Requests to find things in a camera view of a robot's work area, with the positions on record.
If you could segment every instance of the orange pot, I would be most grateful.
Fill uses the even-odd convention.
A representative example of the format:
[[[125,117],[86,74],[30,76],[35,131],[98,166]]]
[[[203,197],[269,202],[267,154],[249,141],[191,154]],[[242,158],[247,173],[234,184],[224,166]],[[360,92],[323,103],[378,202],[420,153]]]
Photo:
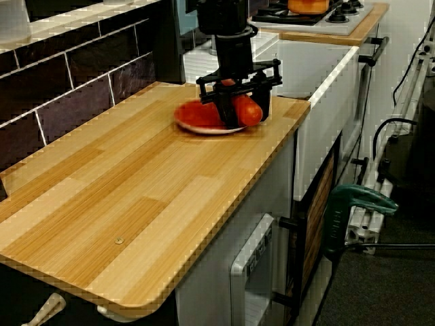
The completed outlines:
[[[295,14],[318,15],[329,8],[329,0],[288,0],[288,9]]]

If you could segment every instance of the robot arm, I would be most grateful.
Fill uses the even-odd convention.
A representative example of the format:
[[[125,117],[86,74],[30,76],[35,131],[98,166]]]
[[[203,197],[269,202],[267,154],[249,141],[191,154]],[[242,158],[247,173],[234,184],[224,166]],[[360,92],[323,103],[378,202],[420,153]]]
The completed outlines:
[[[258,29],[247,22],[245,0],[199,0],[199,29],[208,35],[215,35],[219,69],[214,73],[198,78],[201,89],[201,102],[214,102],[221,120],[227,128],[237,128],[238,120],[231,97],[252,92],[251,98],[262,108],[264,121],[268,117],[271,89],[282,84],[278,66],[281,61],[253,62],[251,38]],[[267,77],[263,70],[272,68],[274,75]],[[243,79],[255,73],[247,83]],[[233,79],[236,84],[224,86],[221,81]],[[205,85],[214,83],[213,91],[207,92]]]

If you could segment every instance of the green clamp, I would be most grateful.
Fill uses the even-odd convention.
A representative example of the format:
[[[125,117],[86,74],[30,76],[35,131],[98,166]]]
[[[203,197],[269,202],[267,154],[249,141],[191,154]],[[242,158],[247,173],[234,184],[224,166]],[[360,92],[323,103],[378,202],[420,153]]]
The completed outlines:
[[[329,260],[337,260],[344,248],[349,209],[362,207],[383,215],[393,215],[398,205],[387,196],[362,185],[338,185],[329,195],[324,214],[321,240],[322,253]]]

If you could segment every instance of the black cable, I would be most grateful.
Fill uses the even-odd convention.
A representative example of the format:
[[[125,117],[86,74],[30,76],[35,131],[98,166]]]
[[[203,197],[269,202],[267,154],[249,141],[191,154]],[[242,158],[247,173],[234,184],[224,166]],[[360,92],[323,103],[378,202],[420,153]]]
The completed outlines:
[[[403,75],[402,80],[401,80],[400,83],[397,85],[396,89],[393,91],[393,102],[394,102],[394,107],[396,107],[396,105],[397,105],[396,93],[397,93],[399,87],[403,84],[403,82],[404,82],[406,76],[408,75],[409,70],[411,69],[411,66],[413,65],[413,61],[414,61],[414,59],[415,59],[415,56],[417,55],[417,52],[418,52],[418,50],[419,50],[421,44],[423,44],[424,41],[426,40],[426,37],[428,36],[428,34],[429,34],[429,32],[430,32],[430,29],[432,28],[432,25],[433,25],[434,23],[435,23],[435,16],[433,17],[432,21],[430,22],[429,27],[428,27],[428,29],[427,29],[427,31],[426,31],[426,33],[425,33],[423,39],[420,41],[419,45],[415,48],[415,51],[414,51],[413,57],[411,58],[411,61],[410,61],[409,65],[408,65],[408,69],[405,71],[405,74]]]
[[[373,137],[373,160],[376,158],[376,144],[378,141],[378,136],[379,133],[381,132],[382,128],[386,125],[389,124],[390,122],[406,122],[408,124],[412,124],[412,125],[416,125],[417,122],[414,120],[409,120],[409,119],[404,119],[403,117],[392,117],[391,119],[386,119],[376,130],[375,132],[375,136]]]

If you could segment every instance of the dark floor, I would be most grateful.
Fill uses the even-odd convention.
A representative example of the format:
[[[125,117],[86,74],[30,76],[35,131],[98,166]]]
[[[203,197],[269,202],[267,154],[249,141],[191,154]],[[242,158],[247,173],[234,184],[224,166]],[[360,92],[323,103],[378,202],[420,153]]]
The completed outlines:
[[[435,214],[408,194],[379,242],[435,244]],[[435,325],[435,251],[346,252],[334,273],[316,326]]]

